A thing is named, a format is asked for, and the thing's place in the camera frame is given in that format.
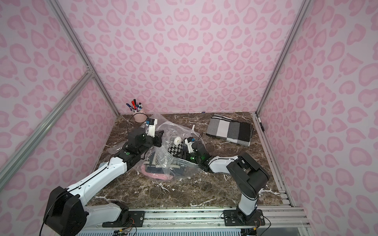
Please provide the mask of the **black white houndstooth blanket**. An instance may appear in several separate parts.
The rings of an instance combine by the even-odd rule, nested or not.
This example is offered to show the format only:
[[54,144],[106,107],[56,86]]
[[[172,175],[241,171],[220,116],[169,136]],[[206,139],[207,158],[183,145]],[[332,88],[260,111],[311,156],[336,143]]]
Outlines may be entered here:
[[170,153],[175,158],[182,158],[183,144],[179,145],[172,144],[168,147],[168,153]]

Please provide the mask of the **clear plastic vacuum bag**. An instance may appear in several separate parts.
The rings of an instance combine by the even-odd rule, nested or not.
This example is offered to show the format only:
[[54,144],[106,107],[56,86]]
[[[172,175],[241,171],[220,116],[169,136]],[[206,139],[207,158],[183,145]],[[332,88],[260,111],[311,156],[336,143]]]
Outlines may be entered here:
[[136,168],[141,172],[141,167],[144,165],[144,161],[146,161],[154,152],[158,160],[162,161],[163,164],[169,165],[173,162],[178,162],[186,168],[183,174],[174,175],[173,179],[189,178],[200,173],[202,170],[196,164],[180,158],[175,158],[168,153],[168,147],[174,144],[174,139],[176,137],[181,137],[182,141],[189,137],[194,137],[195,139],[202,141],[202,134],[197,132],[194,126],[188,128],[175,124],[168,121],[160,114],[152,115],[148,118],[157,119],[156,131],[164,131],[162,146],[153,146],[153,138],[145,133],[145,121],[141,126],[127,132],[128,140],[115,151],[109,160],[109,167],[111,169],[116,169],[119,162],[122,162],[124,167],[119,170],[120,174],[126,173],[132,168]]

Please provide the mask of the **grey white checked blanket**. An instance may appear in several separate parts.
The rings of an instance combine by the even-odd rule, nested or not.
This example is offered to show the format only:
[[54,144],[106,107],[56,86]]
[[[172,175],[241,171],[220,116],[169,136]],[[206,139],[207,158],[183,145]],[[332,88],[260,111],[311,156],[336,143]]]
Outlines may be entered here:
[[237,120],[215,114],[210,118],[206,135],[249,147],[253,132],[253,125],[250,123],[239,122]]

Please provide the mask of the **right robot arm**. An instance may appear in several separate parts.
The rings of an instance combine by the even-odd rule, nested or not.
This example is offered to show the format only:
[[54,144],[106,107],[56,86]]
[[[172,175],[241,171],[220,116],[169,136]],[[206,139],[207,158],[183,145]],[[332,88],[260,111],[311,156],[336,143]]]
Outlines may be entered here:
[[208,173],[230,174],[241,191],[236,216],[242,224],[252,221],[258,213],[259,192],[269,181],[267,171],[249,154],[233,157],[211,156],[201,140],[188,138],[181,142],[180,158],[196,164]]

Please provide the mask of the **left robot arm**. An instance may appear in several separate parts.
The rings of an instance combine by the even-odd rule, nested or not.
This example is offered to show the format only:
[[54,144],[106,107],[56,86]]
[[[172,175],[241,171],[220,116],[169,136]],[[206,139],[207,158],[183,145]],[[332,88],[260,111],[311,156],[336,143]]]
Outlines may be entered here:
[[99,224],[127,225],[129,208],[121,202],[94,207],[88,207],[87,203],[118,176],[131,170],[151,147],[161,147],[163,134],[162,130],[151,133],[137,128],[103,166],[67,188],[56,187],[50,193],[42,224],[60,236],[75,236],[82,229]]

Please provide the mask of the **white bag valve cap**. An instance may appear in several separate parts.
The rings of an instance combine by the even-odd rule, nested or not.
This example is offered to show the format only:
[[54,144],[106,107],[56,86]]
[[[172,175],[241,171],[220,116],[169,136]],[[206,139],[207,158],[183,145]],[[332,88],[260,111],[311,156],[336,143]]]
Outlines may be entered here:
[[181,137],[176,137],[174,139],[174,145],[176,145],[176,146],[180,145],[181,142],[182,142],[182,138]]

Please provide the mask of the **dark blanket in bag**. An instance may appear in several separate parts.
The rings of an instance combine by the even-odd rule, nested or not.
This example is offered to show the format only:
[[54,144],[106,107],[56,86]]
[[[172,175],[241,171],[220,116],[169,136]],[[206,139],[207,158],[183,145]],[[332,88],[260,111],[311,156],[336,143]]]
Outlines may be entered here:
[[173,162],[169,165],[163,164],[156,157],[153,152],[149,158],[144,161],[145,171],[150,174],[164,174],[164,175],[181,175],[184,173],[186,168],[179,164],[178,162]]

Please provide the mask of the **pink folded blanket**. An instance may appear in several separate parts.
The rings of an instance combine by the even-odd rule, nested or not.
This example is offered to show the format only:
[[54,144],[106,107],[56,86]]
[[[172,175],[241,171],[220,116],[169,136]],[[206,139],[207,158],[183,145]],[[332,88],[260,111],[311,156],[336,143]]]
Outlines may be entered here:
[[156,174],[156,173],[148,173],[146,172],[146,166],[142,165],[141,173],[149,178],[161,180],[161,181],[170,181],[173,179],[173,176],[166,176],[165,174]]

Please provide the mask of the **pink pen cup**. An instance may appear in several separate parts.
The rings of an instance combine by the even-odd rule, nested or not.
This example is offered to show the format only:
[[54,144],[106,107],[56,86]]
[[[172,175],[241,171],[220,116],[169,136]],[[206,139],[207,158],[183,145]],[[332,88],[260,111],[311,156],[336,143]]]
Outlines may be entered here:
[[136,113],[134,113],[133,119],[135,120],[136,123],[141,124],[148,119],[148,116],[145,114],[144,110],[141,109],[137,111]]

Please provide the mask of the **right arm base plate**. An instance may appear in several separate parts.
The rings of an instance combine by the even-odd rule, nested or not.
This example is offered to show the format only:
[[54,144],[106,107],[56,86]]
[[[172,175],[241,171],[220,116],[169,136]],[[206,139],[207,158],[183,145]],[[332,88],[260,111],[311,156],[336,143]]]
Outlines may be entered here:
[[263,213],[259,209],[255,209],[250,215],[245,215],[239,209],[224,210],[222,213],[225,226],[265,226]]

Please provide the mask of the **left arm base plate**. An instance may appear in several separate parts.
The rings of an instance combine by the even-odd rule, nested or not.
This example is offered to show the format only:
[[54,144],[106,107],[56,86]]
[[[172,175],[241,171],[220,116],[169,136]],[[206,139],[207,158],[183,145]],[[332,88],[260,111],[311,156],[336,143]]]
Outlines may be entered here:
[[128,228],[130,226],[142,227],[145,211],[123,210],[116,221],[104,222],[103,228]]

